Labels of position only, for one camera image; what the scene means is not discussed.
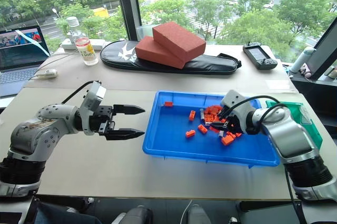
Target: green tray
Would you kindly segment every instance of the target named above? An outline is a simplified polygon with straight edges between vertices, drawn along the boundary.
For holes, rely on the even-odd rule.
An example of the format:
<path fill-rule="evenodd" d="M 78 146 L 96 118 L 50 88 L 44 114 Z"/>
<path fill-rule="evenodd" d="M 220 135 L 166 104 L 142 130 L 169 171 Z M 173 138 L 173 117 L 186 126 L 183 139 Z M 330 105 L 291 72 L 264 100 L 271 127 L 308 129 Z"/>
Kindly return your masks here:
<path fill-rule="evenodd" d="M 302 113 L 306 112 L 306 109 L 303 107 L 303 103 L 293 103 L 293 102 L 282 102 L 283 104 L 286 104 L 286 106 L 290 109 L 291 115 L 293 116 L 293 119 L 296 121 L 296 123 L 303 126 L 308 134 L 311 136 L 313 142 L 316 144 L 318 149 L 321 148 L 322 145 L 322 137 L 320 133 L 318 132 L 314 122 L 306 118 Z M 275 105 L 276 103 L 274 101 L 266 101 L 267 107 L 271 107 Z"/>

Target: blue tray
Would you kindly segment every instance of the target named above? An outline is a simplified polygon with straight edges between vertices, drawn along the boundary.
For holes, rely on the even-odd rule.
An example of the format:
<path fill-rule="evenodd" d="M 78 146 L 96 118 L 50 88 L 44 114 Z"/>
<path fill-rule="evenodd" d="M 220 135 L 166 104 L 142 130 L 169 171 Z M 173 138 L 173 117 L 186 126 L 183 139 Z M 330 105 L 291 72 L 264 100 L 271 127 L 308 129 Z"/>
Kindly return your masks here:
<path fill-rule="evenodd" d="M 228 146 L 221 143 L 217 133 L 198 130 L 201 124 L 200 108 L 220 104 L 223 95 L 158 91 L 150 121 L 147 126 L 143 151 L 158 157 L 173 157 L 221 163 L 247 164 L 249 167 L 277 166 L 280 163 L 268 137 L 262 134 L 246 135 Z M 172 101 L 173 107 L 164 106 Z M 259 101 L 252 100 L 255 108 Z M 196 111 L 194 121 L 189 121 L 190 111 Z M 186 131 L 195 130 L 195 136 L 186 138 Z"/>

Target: black bag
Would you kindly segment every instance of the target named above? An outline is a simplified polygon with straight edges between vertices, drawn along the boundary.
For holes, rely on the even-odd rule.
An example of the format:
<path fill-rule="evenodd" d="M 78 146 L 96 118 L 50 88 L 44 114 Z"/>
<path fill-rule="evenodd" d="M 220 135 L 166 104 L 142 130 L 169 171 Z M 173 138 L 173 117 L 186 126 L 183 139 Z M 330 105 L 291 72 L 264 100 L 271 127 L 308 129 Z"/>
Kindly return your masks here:
<path fill-rule="evenodd" d="M 113 42 L 101 51 L 101 60 L 104 64 L 117 69 L 179 74 L 229 75 L 241 67 L 241 61 L 229 55 L 219 54 L 215 57 L 202 54 L 187 62 L 180 70 L 138 59 L 134 49 L 137 44 L 137 41 Z"/>

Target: window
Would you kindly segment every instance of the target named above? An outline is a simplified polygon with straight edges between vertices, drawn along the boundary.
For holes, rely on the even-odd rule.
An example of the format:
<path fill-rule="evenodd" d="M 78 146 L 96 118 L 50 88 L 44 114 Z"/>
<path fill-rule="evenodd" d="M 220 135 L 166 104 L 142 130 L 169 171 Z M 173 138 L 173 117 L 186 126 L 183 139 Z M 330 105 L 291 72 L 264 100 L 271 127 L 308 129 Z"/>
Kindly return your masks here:
<path fill-rule="evenodd" d="M 119 0 L 0 0 L 0 30 L 40 25 L 51 52 L 67 37 L 69 16 L 90 38 L 127 38 Z"/>
<path fill-rule="evenodd" d="M 209 44 L 268 45 L 283 62 L 315 46 L 337 0 L 140 0 L 142 24 L 175 21 Z"/>

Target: water bottle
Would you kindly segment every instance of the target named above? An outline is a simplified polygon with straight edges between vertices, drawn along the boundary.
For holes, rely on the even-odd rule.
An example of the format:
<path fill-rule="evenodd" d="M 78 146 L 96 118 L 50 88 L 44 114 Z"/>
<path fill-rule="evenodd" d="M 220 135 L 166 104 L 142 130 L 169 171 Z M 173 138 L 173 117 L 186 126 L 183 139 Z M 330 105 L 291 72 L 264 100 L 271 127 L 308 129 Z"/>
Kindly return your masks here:
<path fill-rule="evenodd" d="M 92 66 L 97 64 L 98 58 L 93 46 L 91 45 L 89 38 L 81 31 L 77 17 L 68 17 L 67 22 L 72 35 L 71 41 L 72 43 L 75 43 L 85 65 Z"/>

